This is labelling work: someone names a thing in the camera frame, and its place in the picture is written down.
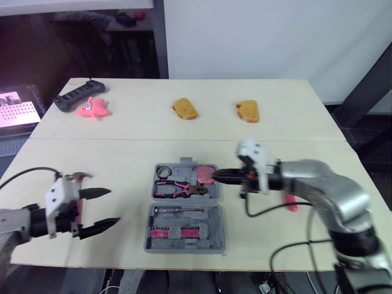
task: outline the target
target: screen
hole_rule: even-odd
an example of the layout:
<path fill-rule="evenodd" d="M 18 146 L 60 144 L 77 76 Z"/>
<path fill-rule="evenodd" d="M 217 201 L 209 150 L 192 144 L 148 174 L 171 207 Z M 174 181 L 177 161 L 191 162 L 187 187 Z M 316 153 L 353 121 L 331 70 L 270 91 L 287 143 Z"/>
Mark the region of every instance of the screen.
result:
<path fill-rule="evenodd" d="M 0 137 L 32 132 L 44 112 L 35 85 L 0 89 Z"/>
<path fill-rule="evenodd" d="M 22 102 L 17 92 L 0 94 L 0 127 L 39 123 L 40 120 L 31 101 Z"/>

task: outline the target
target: gray tool case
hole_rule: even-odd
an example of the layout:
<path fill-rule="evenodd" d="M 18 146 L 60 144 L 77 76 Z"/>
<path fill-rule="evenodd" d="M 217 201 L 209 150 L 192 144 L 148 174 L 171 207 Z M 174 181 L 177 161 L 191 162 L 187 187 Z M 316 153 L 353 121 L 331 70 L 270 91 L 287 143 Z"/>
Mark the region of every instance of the gray tool case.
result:
<path fill-rule="evenodd" d="M 168 167 L 171 175 L 162 181 L 188 182 L 199 185 L 198 167 L 217 167 L 213 164 L 197 164 L 191 157 L 182 157 L 180 164 L 158 164 L 154 172 L 153 198 L 157 200 L 149 207 L 145 236 L 147 253 L 202 253 L 221 254 L 226 250 L 224 218 L 222 208 L 216 203 L 221 196 L 221 185 L 214 181 L 204 184 L 207 193 L 192 194 L 189 198 L 157 198 L 156 194 L 174 194 L 182 190 L 171 185 L 158 185 L 161 181 L 157 171 Z M 188 211 L 168 212 L 168 209 L 189 209 Z"/>

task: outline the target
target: screwdriver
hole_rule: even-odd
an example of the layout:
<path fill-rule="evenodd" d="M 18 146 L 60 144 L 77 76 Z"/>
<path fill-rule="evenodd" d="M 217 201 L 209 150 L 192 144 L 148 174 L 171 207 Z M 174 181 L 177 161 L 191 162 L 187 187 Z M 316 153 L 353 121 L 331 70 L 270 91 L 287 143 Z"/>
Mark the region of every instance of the screwdriver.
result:
<path fill-rule="evenodd" d="M 185 211 L 204 211 L 202 208 L 181 208 L 181 207 L 155 207 L 154 213 L 183 213 Z"/>

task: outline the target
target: black cable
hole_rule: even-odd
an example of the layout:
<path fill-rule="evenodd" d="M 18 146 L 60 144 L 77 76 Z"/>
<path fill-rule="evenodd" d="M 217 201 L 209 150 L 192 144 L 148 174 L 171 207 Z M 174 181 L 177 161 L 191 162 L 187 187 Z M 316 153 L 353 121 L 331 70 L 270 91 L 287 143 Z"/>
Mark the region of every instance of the black cable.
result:
<path fill-rule="evenodd" d="M 289 283 L 287 283 L 287 287 L 290 289 L 291 292 L 293 292 L 294 294 L 296 294 L 295 291 L 292 289 L 292 286 L 290 286 Z"/>
<path fill-rule="evenodd" d="M 269 268 L 271 269 L 271 274 L 275 280 L 275 282 L 277 283 L 278 287 L 285 293 L 285 294 L 289 294 L 288 291 L 285 289 L 285 287 L 279 282 L 279 280 L 276 278 L 276 273 L 274 270 L 274 257 L 276 256 L 276 254 L 278 254 L 280 251 L 286 249 L 286 248 L 290 248 L 290 247 L 294 247 L 294 246 L 299 246 L 299 245 L 309 245 L 309 244 L 313 244 L 313 243 L 325 243 L 325 242 L 330 242 L 331 239 L 323 239 L 323 240 L 315 240 L 315 241 L 303 241 L 303 242 L 296 242 L 296 243 L 290 243 L 287 244 L 285 246 L 282 246 L 278 249 L 276 249 L 272 254 L 271 257 L 269 258 Z"/>
<path fill-rule="evenodd" d="M 337 294 L 339 291 L 339 284 L 336 284 L 335 289 L 333 289 L 333 294 Z"/>
<path fill-rule="evenodd" d="M 249 212 L 249 205 L 248 205 L 248 197 L 245 198 L 245 212 L 247 214 L 247 216 L 249 217 L 256 217 L 256 216 L 261 216 L 262 214 L 268 213 L 271 210 L 274 210 L 276 208 L 280 208 L 280 207 L 285 207 L 285 206 L 290 206 L 290 205 L 308 205 L 308 206 L 312 206 L 312 204 L 310 204 L 309 202 L 291 202 L 291 203 L 284 203 L 284 204 L 280 204 L 280 205 L 276 205 L 276 206 L 272 206 L 270 208 L 264 209 L 263 211 L 260 211 L 258 213 L 255 214 L 251 214 Z"/>
<path fill-rule="evenodd" d="M 314 209 L 312 208 L 310 210 L 308 216 L 307 216 L 307 222 L 306 222 L 306 239 L 307 239 L 308 242 L 311 241 L 311 239 L 312 239 L 311 238 L 311 229 L 312 229 L 311 228 L 311 224 L 312 224 L 313 216 L 314 216 Z M 323 281 L 321 279 L 321 275 L 320 275 L 319 269 L 317 268 L 316 259 L 314 257 L 314 251 L 313 251 L 312 244 L 309 243 L 308 247 L 309 247 L 309 255 L 311 256 L 313 269 L 314 269 L 314 273 L 316 275 L 316 279 L 317 279 L 318 285 L 320 286 L 321 291 L 323 292 L 323 294 L 327 294 L 327 291 L 326 291 L 325 286 L 323 284 Z"/>
<path fill-rule="evenodd" d="M 51 168 L 51 167 L 32 167 L 32 168 L 28 168 L 27 170 L 23 170 L 23 171 L 17 173 L 16 175 L 13 175 L 11 178 L 9 178 L 7 181 L 5 181 L 4 183 L 2 183 L 2 184 L 0 185 L 0 190 L 1 190 L 6 184 L 8 184 L 9 182 L 11 182 L 13 179 L 15 179 L 15 178 L 17 178 L 17 177 L 19 177 L 19 176 L 21 176 L 21 175 L 24 175 L 25 173 L 33 172 L 34 170 L 49 170 L 49 171 L 51 171 L 51 172 L 54 172 L 54 173 L 55 173 L 56 179 L 58 179 L 58 178 L 61 176 L 59 171 L 57 171 L 57 170 L 55 170 L 54 168 Z"/>

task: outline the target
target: laptop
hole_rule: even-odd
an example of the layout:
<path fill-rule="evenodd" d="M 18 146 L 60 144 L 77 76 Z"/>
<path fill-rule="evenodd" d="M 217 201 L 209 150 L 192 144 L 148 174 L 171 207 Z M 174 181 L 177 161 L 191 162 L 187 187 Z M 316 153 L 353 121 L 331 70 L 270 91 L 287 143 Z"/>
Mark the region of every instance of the laptop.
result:
<path fill-rule="evenodd" d="M 44 113 L 35 85 L 0 89 L 0 158 L 19 152 Z"/>

